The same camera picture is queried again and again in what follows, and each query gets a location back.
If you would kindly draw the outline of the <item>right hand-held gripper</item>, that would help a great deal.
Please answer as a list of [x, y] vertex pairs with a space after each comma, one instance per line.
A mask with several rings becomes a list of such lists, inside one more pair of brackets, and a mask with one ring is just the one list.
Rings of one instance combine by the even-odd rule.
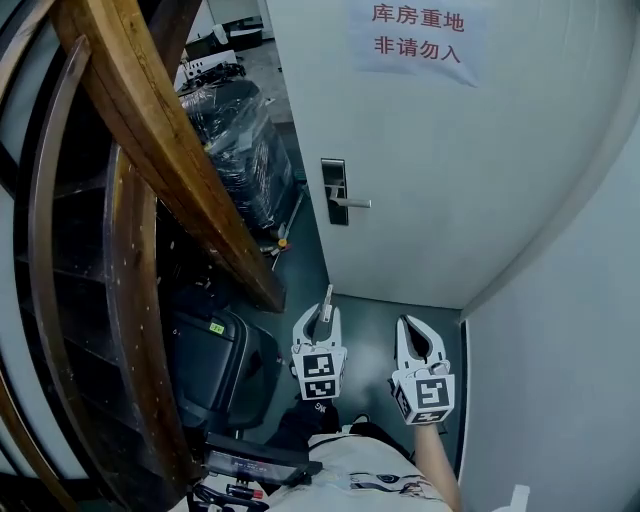
[[[411, 368], [414, 357], [427, 365]], [[392, 397], [406, 425], [443, 422], [455, 407], [455, 376], [442, 337], [424, 321], [401, 315], [396, 322], [395, 359], [399, 370], [391, 377]]]

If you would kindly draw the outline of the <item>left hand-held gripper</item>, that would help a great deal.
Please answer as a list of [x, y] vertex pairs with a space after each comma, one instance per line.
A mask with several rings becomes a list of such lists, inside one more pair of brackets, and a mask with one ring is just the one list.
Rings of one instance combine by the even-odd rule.
[[347, 349], [342, 346], [341, 314], [331, 309], [328, 322], [329, 347], [315, 345], [314, 333], [320, 305], [310, 307], [296, 321], [293, 330], [292, 363], [304, 401], [338, 398], [342, 389]]

